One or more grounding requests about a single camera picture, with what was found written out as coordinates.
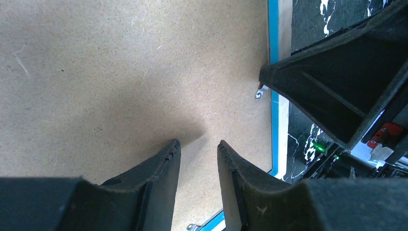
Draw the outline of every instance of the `metal bracket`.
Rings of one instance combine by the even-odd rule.
[[[264,95],[265,91],[268,91],[269,88],[263,84],[260,85],[260,88],[258,89],[258,91],[256,91],[255,94],[255,99],[259,100],[262,98],[262,96]]]
[[[202,229],[201,226],[198,226],[198,225],[195,225],[195,224],[190,224],[190,225],[187,226],[188,231],[199,231],[201,229]]]

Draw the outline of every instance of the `metal screw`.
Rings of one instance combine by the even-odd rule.
[[[260,92],[258,92],[258,93],[255,95],[255,99],[256,99],[256,100],[259,100],[261,97],[262,97],[262,93],[260,93]]]

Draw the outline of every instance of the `particle board floor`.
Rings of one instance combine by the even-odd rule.
[[[222,207],[217,144],[271,168],[265,0],[0,2],[0,175],[101,183],[182,142],[172,230]]]

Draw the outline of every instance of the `black marble surface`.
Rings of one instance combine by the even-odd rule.
[[[293,0],[292,51],[374,15],[391,0]],[[331,139],[293,104],[289,105],[288,159],[283,180],[298,182]]]

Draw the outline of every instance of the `blue edge strip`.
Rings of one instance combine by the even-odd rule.
[[[277,0],[268,1],[269,9],[269,47],[270,47],[270,64],[279,61],[279,29],[278,17],[279,6]],[[279,94],[272,91],[271,94],[271,123],[272,123],[272,170],[270,175],[276,176],[278,173],[278,127],[279,127]],[[225,219],[224,211],[205,224],[200,231],[211,231]]]

